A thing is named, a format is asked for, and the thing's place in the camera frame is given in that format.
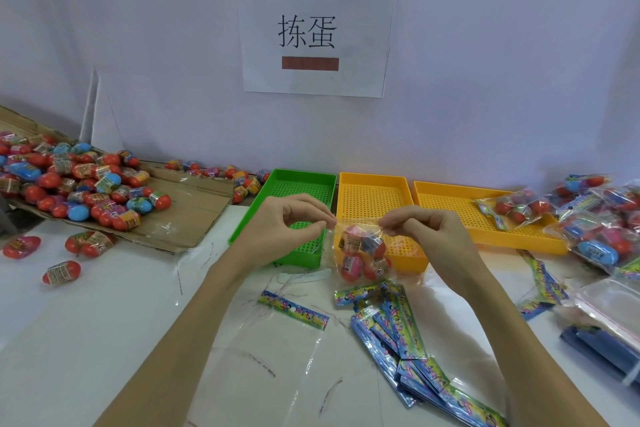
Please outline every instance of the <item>cardboard sheet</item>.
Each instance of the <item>cardboard sheet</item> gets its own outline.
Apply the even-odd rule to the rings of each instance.
[[[48,133],[60,141],[74,142],[73,139],[59,131],[4,107],[0,107],[0,131],[2,130],[11,130],[25,137]],[[229,180],[191,176],[183,172],[164,169],[161,164],[153,162],[142,162],[140,170],[148,172],[151,176],[148,187],[171,196],[173,204],[169,209],[155,210],[144,215],[142,224],[129,232],[107,229],[95,221],[82,223],[64,221],[70,225],[109,232],[139,245],[177,253],[195,247],[200,242],[231,202],[233,196],[234,187]],[[21,199],[9,199],[8,201],[17,208],[28,210],[48,220],[54,219],[51,214],[42,212],[36,206]]]

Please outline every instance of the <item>white table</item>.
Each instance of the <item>white table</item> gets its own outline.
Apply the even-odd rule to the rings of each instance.
[[[2,425],[92,425],[178,316],[245,212],[240,206],[225,211],[201,245],[180,261],[180,280],[174,257],[120,243],[84,261],[84,275],[76,282],[54,290],[40,287],[39,277],[50,262],[69,258],[63,243],[79,229],[61,223],[38,227],[33,234],[45,239],[47,253],[60,250],[59,257],[49,255],[44,264],[39,250],[20,264],[0,262],[0,344],[6,344],[0,351]],[[499,279],[509,264],[522,262],[505,250],[483,256]],[[558,277],[584,275],[567,259],[539,258]],[[330,280],[289,284],[282,291],[294,302],[330,312],[324,332],[256,305],[263,289],[280,287],[282,271],[299,270],[263,268],[236,294],[186,425],[459,425],[433,408],[405,409],[346,327],[352,313],[333,307]],[[447,333],[423,330],[423,336],[446,344],[445,336],[454,335],[449,344],[464,343],[485,356],[471,364],[460,358],[465,375],[476,386],[485,373],[493,381],[496,368],[483,353],[486,338],[477,333],[475,318],[444,289],[434,297],[441,295],[447,303],[430,318]],[[544,313],[530,324],[612,427],[640,424],[638,392],[624,389],[565,345],[554,314]]]

